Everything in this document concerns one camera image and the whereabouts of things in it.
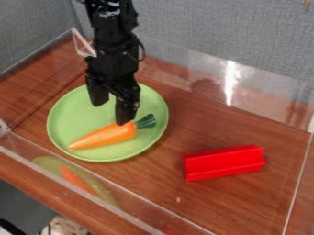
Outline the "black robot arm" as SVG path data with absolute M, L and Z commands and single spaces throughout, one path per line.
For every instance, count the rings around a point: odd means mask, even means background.
M 114 123 L 130 121 L 140 106 L 140 87 L 134 79 L 145 51 L 133 34 L 137 12 L 132 0 L 78 0 L 85 7 L 93 29 L 92 46 L 96 56 L 88 56 L 85 85 L 93 106 L 101 106 L 114 96 Z

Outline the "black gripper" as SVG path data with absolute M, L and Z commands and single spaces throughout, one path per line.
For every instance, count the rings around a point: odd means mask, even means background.
M 108 48 L 97 47 L 97 56 L 86 57 L 85 85 L 93 106 L 104 105 L 114 95 L 114 122 L 128 123 L 140 107 L 140 87 L 134 80 L 138 70 L 138 50 L 144 46 L 137 39 Z

